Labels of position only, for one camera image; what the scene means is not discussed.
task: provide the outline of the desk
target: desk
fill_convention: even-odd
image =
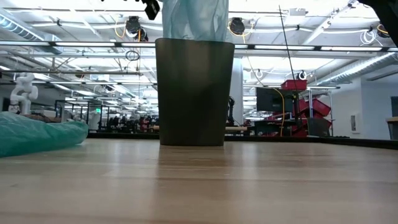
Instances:
[[[387,124],[390,130],[390,139],[398,140],[398,117],[387,119]]]
[[[387,224],[398,152],[226,142],[223,150],[87,139],[0,159],[2,224]]]

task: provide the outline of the teal fabric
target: teal fabric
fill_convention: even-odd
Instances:
[[[161,0],[163,37],[226,40],[229,0]]]
[[[88,125],[79,121],[45,123],[24,116],[0,113],[0,157],[51,151],[82,143]]]

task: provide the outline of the wastebasket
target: wastebasket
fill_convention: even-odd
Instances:
[[[234,44],[156,40],[160,144],[222,146]]]

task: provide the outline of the wall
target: wall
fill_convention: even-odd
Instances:
[[[363,138],[361,79],[357,78],[349,85],[341,85],[339,90],[332,90],[331,99],[333,119],[335,119],[333,122],[334,136]],[[330,106],[329,96],[321,97],[320,101]],[[354,114],[359,114],[356,124],[357,132],[355,133],[351,131],[351,115]]]
[[[357,78],[352,84],[332,90],[335,136],[389,140],[386,119],[392,116],[391,97],[398,96],[398,84],[369,82]],[[330,105],[328,96],[320,100]],[[352,114],[359,114],[358,133],[351,131]]]
[[[54,106],[55,100],[64,100],[65,94],[54,88],[44,88],[43,86],[38,86],[39,97],[37,100],[33,100],[33,103],[40,103],[42,105]],[[14,86],[0,86],[0,111],[2,111],[2,101],[3,98],[10,98],[10,94]]]
[[[398,96],[398,84],[362,80],[364,138],[390,140],[387,118],[392,117],[391,97]]]

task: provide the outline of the computer screen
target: computer screen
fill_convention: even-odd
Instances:
[[[293,112],[292,92],[280,91],[285,100],[285,112]],[[257,111],[283,112],[283,101],[281,95],[271,88],[256,88]]]

